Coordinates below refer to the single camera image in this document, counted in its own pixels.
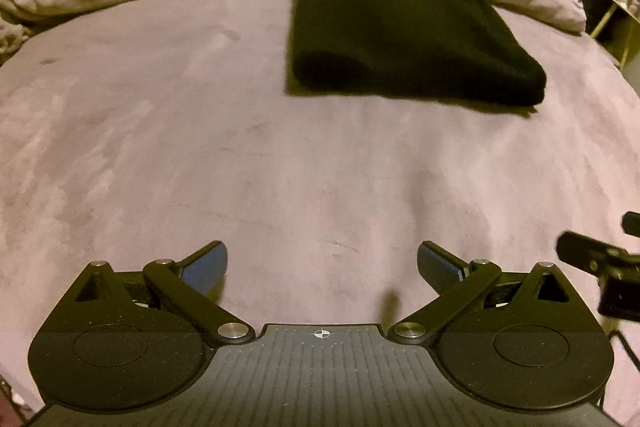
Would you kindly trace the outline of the black sweater with headphone logo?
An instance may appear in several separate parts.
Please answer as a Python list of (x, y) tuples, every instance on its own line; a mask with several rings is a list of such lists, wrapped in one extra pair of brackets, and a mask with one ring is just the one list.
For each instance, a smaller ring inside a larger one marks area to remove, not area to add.
[(486, 0), (296, 0), (292, 69), (309, 90), (544, 101), (547, 75)]

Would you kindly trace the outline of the purple bed sheet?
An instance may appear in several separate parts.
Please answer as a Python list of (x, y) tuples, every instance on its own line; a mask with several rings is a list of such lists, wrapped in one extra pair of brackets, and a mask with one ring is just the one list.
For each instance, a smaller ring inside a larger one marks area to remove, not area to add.
[(639, 99), (586, 36), (504, 12), (548, 75), (533, 110), (305, 94), (294, 0), (138, 0), (1, 69), (1, 372), (33, 407), (35, 332), (93, 260), (219, 239), (221, 304), (260, 327), (390, 325), (433, 296), (425, 239), (506, 271), (572, 230), (639, 247)]

